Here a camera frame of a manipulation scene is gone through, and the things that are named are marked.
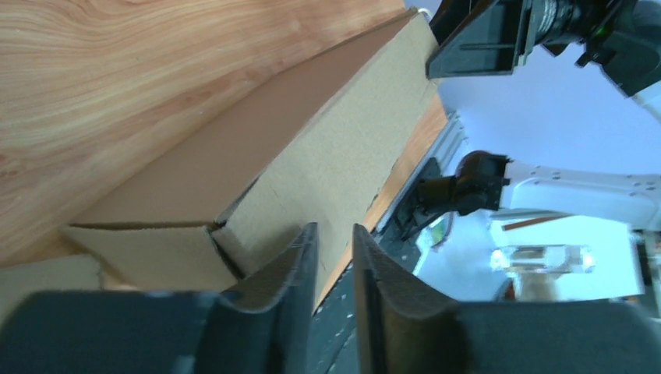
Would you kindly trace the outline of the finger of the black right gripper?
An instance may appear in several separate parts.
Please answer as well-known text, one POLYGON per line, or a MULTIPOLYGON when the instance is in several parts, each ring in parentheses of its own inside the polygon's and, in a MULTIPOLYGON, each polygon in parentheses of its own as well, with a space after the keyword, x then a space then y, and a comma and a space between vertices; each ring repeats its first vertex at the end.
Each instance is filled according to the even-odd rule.
POLYGON ((442 1, 429 26, 438 48, 430 79, 507 75, 530 46, 530 1, 442 1))

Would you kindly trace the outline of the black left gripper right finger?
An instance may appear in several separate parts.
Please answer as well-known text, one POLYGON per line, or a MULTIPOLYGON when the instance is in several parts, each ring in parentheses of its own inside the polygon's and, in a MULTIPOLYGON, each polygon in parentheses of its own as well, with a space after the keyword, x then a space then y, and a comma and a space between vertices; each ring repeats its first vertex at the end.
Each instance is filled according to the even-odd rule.
POLYGON ((441 337, 451 373, 657 373, 660 334, 623 302, 459 302, 441 337))

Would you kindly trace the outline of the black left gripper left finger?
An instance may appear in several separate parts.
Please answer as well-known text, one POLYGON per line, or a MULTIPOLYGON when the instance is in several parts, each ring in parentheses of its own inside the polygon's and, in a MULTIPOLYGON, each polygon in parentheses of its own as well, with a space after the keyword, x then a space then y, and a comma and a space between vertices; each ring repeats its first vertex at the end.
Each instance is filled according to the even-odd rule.
POLYGON ((1 330, 4 373, 303 373, 318 226, 226 291, 40 291, 1 330))

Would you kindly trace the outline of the cardboard sheet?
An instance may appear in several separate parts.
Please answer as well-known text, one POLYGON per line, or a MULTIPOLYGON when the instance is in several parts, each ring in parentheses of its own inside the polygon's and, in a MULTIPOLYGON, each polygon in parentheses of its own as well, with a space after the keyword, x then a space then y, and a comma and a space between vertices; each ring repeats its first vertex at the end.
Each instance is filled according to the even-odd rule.
POLYGON ((37 291, 133 291, 129 284, 110 284, 102 265, 91 255, 65 256, 1 269, 1 320, 37 291))

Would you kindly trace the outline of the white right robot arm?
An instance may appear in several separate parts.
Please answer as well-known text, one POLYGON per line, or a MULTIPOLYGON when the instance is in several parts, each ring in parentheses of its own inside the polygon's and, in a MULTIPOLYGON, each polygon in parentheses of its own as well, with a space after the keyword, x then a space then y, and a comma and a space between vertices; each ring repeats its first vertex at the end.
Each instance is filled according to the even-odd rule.
MULTIPOLYGON (((660 113, 660 4, 657 1, 443 1, 430 20, 437 49, 430 79, 510 75, 541 46, 599 65, 609 81, 653 115, 660 113)), ((660 229, 660 178, 515 161, 474 151, 450 176, 423 179, 414 194, 432 218, 477 210, 545 210, 660 229)))

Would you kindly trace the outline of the brown cardboard box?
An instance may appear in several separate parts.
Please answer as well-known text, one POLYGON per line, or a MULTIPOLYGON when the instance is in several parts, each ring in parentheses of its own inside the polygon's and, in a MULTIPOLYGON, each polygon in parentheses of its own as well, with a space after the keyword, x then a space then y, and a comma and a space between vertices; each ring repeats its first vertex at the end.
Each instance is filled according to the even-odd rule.
POLYGON ((145 291, 223 291, 319 228, 318 295, 437 93, 407 12, 285 70, 62 229, 145 291))

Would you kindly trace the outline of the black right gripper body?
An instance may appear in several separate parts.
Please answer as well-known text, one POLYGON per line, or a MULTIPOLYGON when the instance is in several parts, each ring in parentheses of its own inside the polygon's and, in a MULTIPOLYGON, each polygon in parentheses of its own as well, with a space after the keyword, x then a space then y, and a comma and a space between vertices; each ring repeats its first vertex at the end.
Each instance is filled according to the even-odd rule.
POLYGON ((536 45, 558 56, 572 43, 584 45, 585 56, 597 57, 620 11, 618 1, 521 1, 520 5, 518 57, 528 56, 536 45))

